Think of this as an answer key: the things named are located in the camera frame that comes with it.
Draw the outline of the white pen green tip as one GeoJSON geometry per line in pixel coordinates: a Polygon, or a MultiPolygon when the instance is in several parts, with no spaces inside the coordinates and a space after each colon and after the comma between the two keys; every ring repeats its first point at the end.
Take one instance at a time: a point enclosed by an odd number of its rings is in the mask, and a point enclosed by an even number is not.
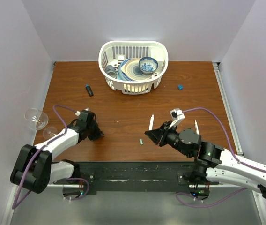
{"type": "Polygon", "coordinates": [[[153,129],[154,119],[155,119],[154,114],[152,114],[149,122],[149,128],[148,128],[149,130],[153,129]]]}

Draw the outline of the black blue highlighter pen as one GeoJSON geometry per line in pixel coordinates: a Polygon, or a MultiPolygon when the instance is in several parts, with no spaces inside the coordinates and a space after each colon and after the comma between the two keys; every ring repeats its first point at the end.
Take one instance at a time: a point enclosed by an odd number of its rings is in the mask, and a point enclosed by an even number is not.
{"type": "Polygon", "coordinates": [[[86,91],[87,91],[87,93],[88,93],[88,95],[89,95],[90,97],[92,97],[92,96],[94,95],[94,93],[93,93],[91,87],[90,87],[88,84],[85,85],[85,89],[86,89],[86,91]]]}

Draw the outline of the blue highlighter cap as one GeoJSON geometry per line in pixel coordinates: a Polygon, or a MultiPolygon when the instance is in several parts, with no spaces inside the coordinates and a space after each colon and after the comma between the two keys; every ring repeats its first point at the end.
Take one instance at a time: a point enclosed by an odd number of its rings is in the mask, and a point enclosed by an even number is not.
{"type": "Polygon", "coordinates": [[[183,90],[183,89],[184,89],[184,87],[183,87],[181,84],[179,84],[179,85],[177,86],[177,88],[178,88],[179,90],[183,90]]]}

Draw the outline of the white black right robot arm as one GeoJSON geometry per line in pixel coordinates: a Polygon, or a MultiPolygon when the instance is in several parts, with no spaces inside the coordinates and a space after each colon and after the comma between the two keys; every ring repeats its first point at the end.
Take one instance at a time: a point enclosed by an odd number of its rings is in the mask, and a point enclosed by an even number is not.
{"type": "Polygon", "coordinates": [[[157,129],[145,131],[145,135],[157,146],[168,144],[184,156],[194,158],[192,171],[182,175],[185,181],[194,185],[232,184],[261,193],[266,199],[266,165],[205,142],[190,128],[177,132],[170,125],[171,122],[165,122],[157,129]]]}

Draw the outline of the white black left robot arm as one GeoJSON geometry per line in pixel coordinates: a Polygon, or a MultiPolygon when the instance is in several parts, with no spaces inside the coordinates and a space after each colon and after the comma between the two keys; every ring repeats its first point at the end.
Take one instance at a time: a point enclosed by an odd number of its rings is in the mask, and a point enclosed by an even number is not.
{"type": "Polygon", "coordinates": [[[77,119],[48,141],[31,146],[24,145],[12,173],[10,182],[34,193],[41,193],[47,185],[65,179],[75,184],[80,179],[80,166],[70,160],[53,163],[68,148],[88,138],[95,141],[104,136],[96,121],[96,114],[89,110],[77,112],[77,119]]]}

